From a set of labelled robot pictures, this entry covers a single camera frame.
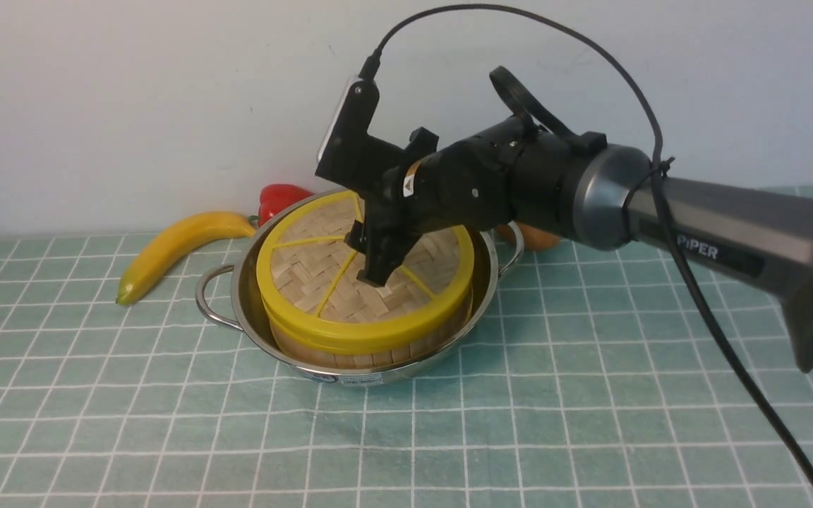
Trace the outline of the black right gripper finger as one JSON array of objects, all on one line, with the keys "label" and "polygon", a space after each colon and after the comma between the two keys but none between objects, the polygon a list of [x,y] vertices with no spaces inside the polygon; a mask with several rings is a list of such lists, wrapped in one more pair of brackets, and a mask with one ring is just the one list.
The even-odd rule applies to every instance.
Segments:
[{"label": "black right gripper finger", "polygon": [[369,286],[386,286],[391,274],[402,265],[407,250],[396,243],[368,244],[357,280]]}]

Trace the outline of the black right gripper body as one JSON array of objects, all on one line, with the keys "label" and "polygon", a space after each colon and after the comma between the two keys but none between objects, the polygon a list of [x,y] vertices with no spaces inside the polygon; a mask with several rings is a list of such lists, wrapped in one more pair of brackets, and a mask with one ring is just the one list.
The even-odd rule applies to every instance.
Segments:
[{"label": "black right gripper body", "polygon": [[492,229],[509,222],[537,225],[541,219],[541,173],[532,149],[540,126],[526,128],[508,118],[416,162],[404,192],[395,199],[362,197],[366,211],[347,234],[349,247],[364,254],[368,244],[396,243],[407,251],[420,237],[464,226]]}]

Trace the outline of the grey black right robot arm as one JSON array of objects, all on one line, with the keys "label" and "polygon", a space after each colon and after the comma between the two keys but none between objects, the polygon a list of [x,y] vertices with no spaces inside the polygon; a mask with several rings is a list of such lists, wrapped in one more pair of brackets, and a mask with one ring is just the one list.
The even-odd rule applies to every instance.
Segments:
[{"label": "grey black right robot arm", "polygon": [[667,178],[666,168],[603,134],[513,115],[444,148],[423,128],[397,147],[342,120],[315,173],[365,200],[349,242],[368,256],[368,283],[386,282],[421,234],[456,225],[525,223],[594,250],[641,241],[774,296],[795,363],[810,372],[813,198]]}]

